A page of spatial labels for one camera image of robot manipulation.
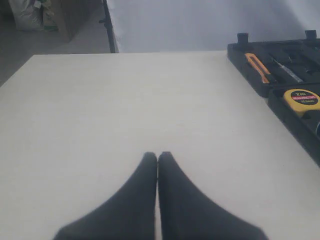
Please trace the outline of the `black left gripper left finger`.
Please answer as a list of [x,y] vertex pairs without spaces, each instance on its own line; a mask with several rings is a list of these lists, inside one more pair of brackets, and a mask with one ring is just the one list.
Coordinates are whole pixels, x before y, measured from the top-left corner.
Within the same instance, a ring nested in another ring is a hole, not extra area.
[[158,162],[146,152],[126,183],[105,203],[62,227],[56,240],[153,240]]

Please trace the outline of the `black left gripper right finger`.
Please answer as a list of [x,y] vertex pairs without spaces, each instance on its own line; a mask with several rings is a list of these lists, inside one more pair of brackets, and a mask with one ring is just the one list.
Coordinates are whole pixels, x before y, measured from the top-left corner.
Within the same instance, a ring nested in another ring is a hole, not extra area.
[[158,158],[158,197],[164,240],[266,240],[257,226],[233,215],[202,193],[171,152]]

